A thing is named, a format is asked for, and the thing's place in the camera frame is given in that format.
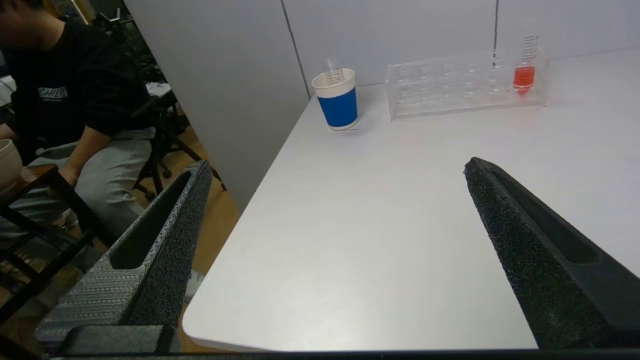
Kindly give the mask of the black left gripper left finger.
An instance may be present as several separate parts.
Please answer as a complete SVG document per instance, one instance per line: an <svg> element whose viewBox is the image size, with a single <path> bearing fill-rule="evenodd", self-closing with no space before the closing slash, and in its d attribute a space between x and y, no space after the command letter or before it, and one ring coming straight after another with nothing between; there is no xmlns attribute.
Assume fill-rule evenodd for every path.
<svg viewBox="0 0 640 360"><path fill-rule="evenodd" d="M36 328L48 351L86 326L178 323L213 174L206 161L183 170Z"/></svg>

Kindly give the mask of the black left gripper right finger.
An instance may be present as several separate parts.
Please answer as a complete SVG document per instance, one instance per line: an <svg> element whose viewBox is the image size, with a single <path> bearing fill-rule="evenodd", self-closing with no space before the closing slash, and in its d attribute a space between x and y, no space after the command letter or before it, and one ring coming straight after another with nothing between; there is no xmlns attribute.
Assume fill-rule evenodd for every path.
<svg viewBox="0 0 640 360"><path fill-rule="evenodd" d="M464 176L540 349L639 347L638 276L493 162Z"/></svg>

